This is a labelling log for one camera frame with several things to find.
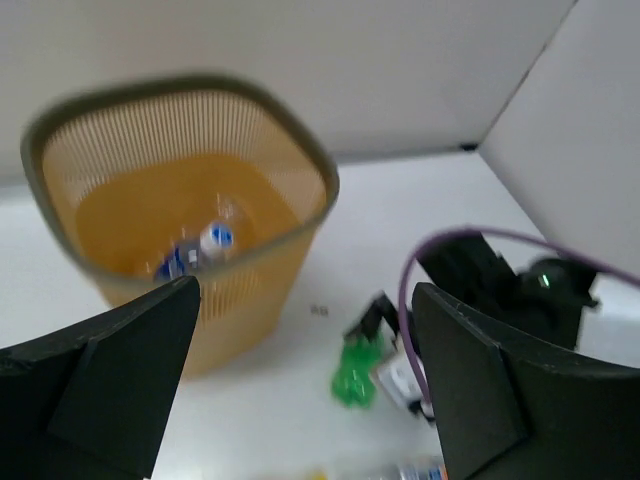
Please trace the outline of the white orange label bottle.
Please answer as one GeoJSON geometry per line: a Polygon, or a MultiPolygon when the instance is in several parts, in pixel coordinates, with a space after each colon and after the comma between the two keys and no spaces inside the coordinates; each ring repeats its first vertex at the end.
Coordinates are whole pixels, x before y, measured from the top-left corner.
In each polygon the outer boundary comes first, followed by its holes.
{"type": "Polygon", "coordinates": [[[374,480],[447,480],[448,474],[441,460],[419,459],[377,466],[366,475],[366,478],[374,480]]]}

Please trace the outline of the green plastic bottle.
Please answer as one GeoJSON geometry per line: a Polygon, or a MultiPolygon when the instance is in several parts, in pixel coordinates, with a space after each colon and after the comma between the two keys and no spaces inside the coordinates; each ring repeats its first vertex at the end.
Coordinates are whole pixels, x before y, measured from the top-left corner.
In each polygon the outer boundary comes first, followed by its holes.
{"type": "Polygon", "coordinates": [[[331,377],[332,397],[346,408],[369,409],[376,398],[371,372],[382,361],[384,340],[380,335],[345,339],[338,365],[331,377]]]}

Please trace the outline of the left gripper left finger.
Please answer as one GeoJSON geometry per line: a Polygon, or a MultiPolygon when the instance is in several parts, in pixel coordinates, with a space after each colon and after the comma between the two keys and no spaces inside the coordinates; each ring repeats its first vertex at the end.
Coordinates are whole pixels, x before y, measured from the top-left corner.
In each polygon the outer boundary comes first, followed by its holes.
{"type": "Polygon", "coordinates": [[[2,478],[150,478],[200,301],[184,276],[2,349],[2,478]]]}

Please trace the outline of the orange label yellow cap bottle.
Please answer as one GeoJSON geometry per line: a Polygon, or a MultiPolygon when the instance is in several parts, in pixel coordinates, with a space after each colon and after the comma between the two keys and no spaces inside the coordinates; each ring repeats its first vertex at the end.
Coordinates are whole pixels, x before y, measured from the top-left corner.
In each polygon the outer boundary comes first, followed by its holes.
{"type": "Polygon", "coordinates": [[[330,476],[326,470],[322,468],[313,468],[296,473],[292,476],[293,480],[329,480],[330,476]]]}

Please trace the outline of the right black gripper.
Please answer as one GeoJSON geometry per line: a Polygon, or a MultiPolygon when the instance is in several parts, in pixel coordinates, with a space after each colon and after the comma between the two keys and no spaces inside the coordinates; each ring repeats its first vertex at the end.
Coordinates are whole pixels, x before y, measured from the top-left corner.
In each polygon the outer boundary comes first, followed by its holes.
{"type": "Polygon", "coordinates": [[[383,337],[383,357],[377,365],[377,386],[396,406],[434,425],[432,405],[425,402],[404,349],[398,312],[384,292],[371,301],[360,319],[343,334],[343,339],[372,342],[379,333],[383,337]]]}

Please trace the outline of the blue label plastic bottle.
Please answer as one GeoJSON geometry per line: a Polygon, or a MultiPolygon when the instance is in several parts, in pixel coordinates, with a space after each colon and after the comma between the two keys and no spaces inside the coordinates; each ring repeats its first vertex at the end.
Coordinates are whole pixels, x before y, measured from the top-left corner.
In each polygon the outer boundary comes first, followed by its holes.
{"type": "Polygon", "coordinates": [[[187,210],[187,217],[168,245],[137,267],[137,272],[164,282],[221,265],[255,240],[251,218],[231,195],[216,193],[187,210]]]}

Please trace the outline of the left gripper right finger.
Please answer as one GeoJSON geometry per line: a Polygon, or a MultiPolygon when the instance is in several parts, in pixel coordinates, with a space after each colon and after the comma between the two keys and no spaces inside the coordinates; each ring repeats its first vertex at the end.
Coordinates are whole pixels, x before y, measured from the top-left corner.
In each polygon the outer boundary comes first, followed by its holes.
{"type": "Polygon", "coordinates": [[[639,372],[490,318],[429,283],[412,310],[452,479],[635,479],[639,372]]]}

